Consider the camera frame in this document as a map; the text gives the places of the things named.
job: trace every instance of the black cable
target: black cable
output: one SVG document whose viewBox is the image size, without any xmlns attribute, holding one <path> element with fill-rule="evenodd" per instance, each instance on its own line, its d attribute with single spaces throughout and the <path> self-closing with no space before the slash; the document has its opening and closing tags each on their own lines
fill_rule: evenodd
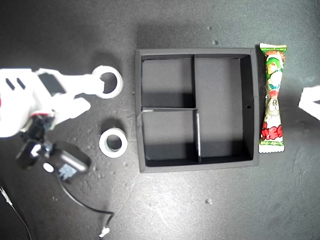
<svg viewBox="0 0 320 240">
<path fill-rule="evenodd" d="M 95 213 L 98 213 L 98 214 L 106 214 L 106 215 L 110 215 L 109 219 L 106 221 L 106 224 L 105 224 L 105 227 L 107 228 L 109 226 L 109 223 L 111 221 L 111 219 L 114 217 L 115 213 L 112 212 L 112 211 L 104 211 L 104 210 L 98 210 L 98 209 L 95 209 L 95 208 L 92 208 L 84 203 L 82 203 L 81 201 L 79 201 L 78 199 L 76 199 L 70 192 L 69 190 L 65 187 L 65 185 L 63 184 L 63 182 L 61 181 L 61 178 L 56 175 L 57 179 L 58 179 L 58 182 L 59 182 L 59 185 L 60 187 L 62 188 L 62 190 L 64 191 L 64 193 L 69 197 L 71 198 L 76 204 L 78 204 L 79 206 L 83 207 L 83 208 L 86 208 L 86 209 L 89 209 L 90 211 L 92 212 L 95 212 Z"/>
<path fill-rule="evenodd" d="M 10 200 L 9 196 L 7 195 L 6 191 L 3 189 L 3 187 L 0 187 L 0 191 L 1 194 L 3 195 L 4 199 L 6 200 L 6 202 L 12 207 L 12 209 L 14 210 L 15 214 L 19 217 L 19 219 L 21 220 L 21 222 L 23 223 L 26 231 L 28 232 L 28 236 L 29 236 L 29 240 L 32 240 L 31 237 L 31 233 L 30 233 L 30 229 L 28 227 L 28 225 L 26 224 L 26 222 L 23 220 L 23 218 L 20 216 L 20 214 L 18 213 L 18 211 L 15 209 L 12 201 Z"/>
<path fill-rule="evenodd" d="M 28 235 L 29 235 L 29 240 L 32 240 L 32 237 L 31 237 L 31 233 L 30 233 L 30 230 L 27 226 L 27 224 L 25 223 L 25 221 L 22 219 L 22 217 L 20 216 L 20 214 L 17 212 L 17 210 L 15 209 L 14 206 L 11 206 L 13 208 L 13 210 L 15 211 L 15 213 L 18 215 L 19 219 L 21 220 L 21 222 L 23 223 L 23 225 L 25 226 L 25 229 L 26 231 L 28 232 Z"/>
</svg>

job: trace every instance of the small hole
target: small hole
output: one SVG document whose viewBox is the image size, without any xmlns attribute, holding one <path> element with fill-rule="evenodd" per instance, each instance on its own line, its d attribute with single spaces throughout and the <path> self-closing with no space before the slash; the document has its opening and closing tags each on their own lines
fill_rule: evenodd
<svg viewBox="0 0 320 240">
<path fill-rule="evenodd" d="M 109 94 L 117 86 L 117 78 L 113 73 L 107 72 L 101 75 L 100 79 L 104 81 L 104 94 Z"/>
<path fill-rule="evenodd" d="M 6 81 L 6 84 L 8 84 L 8 86 L 9 86 L 12 90 L 15 90 L 15 86 L 12 84 L 12 82 L 9 80 L 9 78 L 6 78 L 5 81 Z"/>
<path fill-rule="evenodd" d="M 106 144 L 115 152 L 118 151 L 122 146 L 121 139 L 116 135 L 108 136 L 108 138 L 106 139 Z"/>
<path fill-rule="evenodd" d="M 21 88 L 22 88 L 23 90 L 26 89 L 26 86 L 24 85 L 24 83 L 21 81 L 20 78 L 17 78 L 16 81 L 18 82 L 18 84 L 21 86 Z"/>
</svg>

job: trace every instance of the white cable connector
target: white cable connector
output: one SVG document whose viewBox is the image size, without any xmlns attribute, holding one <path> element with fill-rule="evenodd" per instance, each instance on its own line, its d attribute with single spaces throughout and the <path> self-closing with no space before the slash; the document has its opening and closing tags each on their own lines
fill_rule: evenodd
<svg viewBox="0 0 320 240">
<path fill-rule="evenodd" d="M 105 235 L 107 235 L 110 232 L 110 228 L 103 227 L 101 234 L 99 235 L 99 238 L 103 238 Z"/>
<path fill-rule="evenodd" d="M 0 187 L 0 192 L 1 192 L 2 196 L 4 197 L 4 199 L 6 200 L 6 202 L 12 207 L 13 203 L 10 200 L 10 198 L 8 197 L 6 191 L 2 187 Z"/>
</svg>

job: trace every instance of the black box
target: black box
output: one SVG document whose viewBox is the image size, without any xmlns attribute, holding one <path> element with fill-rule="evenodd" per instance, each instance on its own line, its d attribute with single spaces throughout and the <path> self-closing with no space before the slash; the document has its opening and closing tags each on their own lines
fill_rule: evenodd
<svg viewBox="0 0 320 240">
<path fill-rule="evenodd" d="M 142 49 L 135 64 L 142 173 L 258 164 L 255 49 Z"/>
</svg>

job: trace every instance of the white object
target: white object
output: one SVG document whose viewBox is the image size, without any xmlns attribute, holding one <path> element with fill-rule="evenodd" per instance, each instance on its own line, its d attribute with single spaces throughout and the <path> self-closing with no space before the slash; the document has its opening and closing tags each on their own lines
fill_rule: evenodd
<svg viewBox="0 0 320 240">
<path fill-rule="evenodd" d="M 99 235 L 100 238 L 103 238 L 105 235 L 107 235 L 110 232 L 110 228 L 103 227 L 101 234 Z"/>
<path fill-rule="evenodd" d="M 316 101 L 320 101 L 320 85 L 305 87 L 298 106 L 320 121 L 320 104 L 315 103 Z"/>
<path fill-rule="evenodd" d="M 112 98 L 118 96 L 121 93 L 122 88 L 124 87 L 124 80 L 123 80 L 121 74 L 118 72 L 118 70 L 116 70 L 112 66 L 98 66 L 92 72 L 92 74 L 94 76 L 98 76 L 99 78 L 105 73 L 114 74 L 114 76 L 116 78 L 115 89 L 112 92 L 109 92 L 109 93 L 103 93 L 102 92 L 102 93 L 98 93 L 96 95 L 98 97 L 102 98 L 102 99 L 112 99 Z"/>
<path fill-rule="evenodd" d="M 116 88 L 110 93 L 103 93 L 105 83 L 100 77 L 105 73 L 113 73 L 117 79 Z M 44 81 L 43 74 L 52 79 Z M 108 99 L 117 96 L 122 88 L 123 79 L 111 66 L 98 66 L 92 74 L 78 76 L 44 68 L 36 72 L 21 68 L 0 69 L 0 138 L 26 131 L 26 124 L 34 115 L 54 117 L 53 129 L 90 109 L 90 103 L 82 97 L 75 98 L 77 95 L 85 93 Z"/>
<path fill-rule="evenodd" d="M 10 200 L 10 198 L 8 197 L 6 191 L 2 187 L 0 187 L 0 192 L 1 192 L 2 196 L 4 197 L 5 201 L 12 207 L 13 203 Z"/>
<path fill-rule="evenodd" d="M 121 147 L 119 149 L 112 149 L 108 145 L 108 137 L 111 135 L 116 135 L 121 141 Z M 122 156 L 128 147 L 128 140 L 127 137 L 121 129 L 117 127 L 113 127 L 102 133 L 100 140 L 99 140 L 99 147 L 101 152 L 109 158 L 115 159 Z"/>
<path fill-rule="evenodd" d="M 53 173 L 55 170 L 55 168 L 50 163 L 47 163 L 47 162 L 45 162 L 42 166 L 43 166 L 43 169 L 50 174 Z"/>
</svg>

